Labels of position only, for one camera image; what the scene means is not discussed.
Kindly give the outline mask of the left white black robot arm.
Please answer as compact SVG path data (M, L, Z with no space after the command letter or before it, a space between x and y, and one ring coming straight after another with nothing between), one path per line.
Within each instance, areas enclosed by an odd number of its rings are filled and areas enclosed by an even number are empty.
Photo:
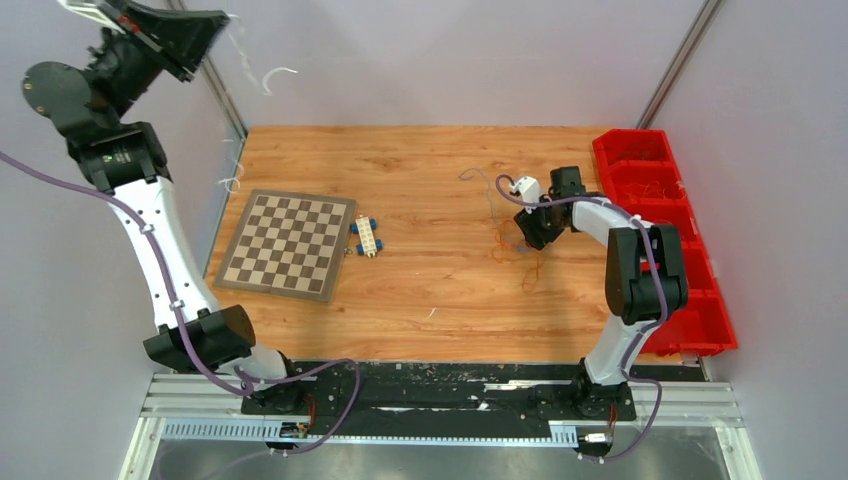
M285 356L257 341L243 307L222 307L204 283L153 127L124 121L160 74L191 81L230 16L135 1L68 1L65 8L101 26L100 45L81 69L56 61L31 66L22 93L64 138L85 180L79 192L105 201L123 225L154 311L147 356L242 397L268 388L267 400L280 413L297 412L306 388L289 376Z

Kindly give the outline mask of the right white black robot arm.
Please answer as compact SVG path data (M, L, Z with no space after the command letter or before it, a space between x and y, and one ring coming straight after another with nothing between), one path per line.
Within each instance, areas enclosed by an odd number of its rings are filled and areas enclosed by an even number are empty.
M596 417L624 398L630 369L650 336L688 302L677 227L643 220L602 193L589 192L576 167L551 171L543 190L530 176L499 192L520 205L514 221L525 242L541 250L567 230L586 233L606 250L604 288L610 316L595 347L579 364L571 403Z

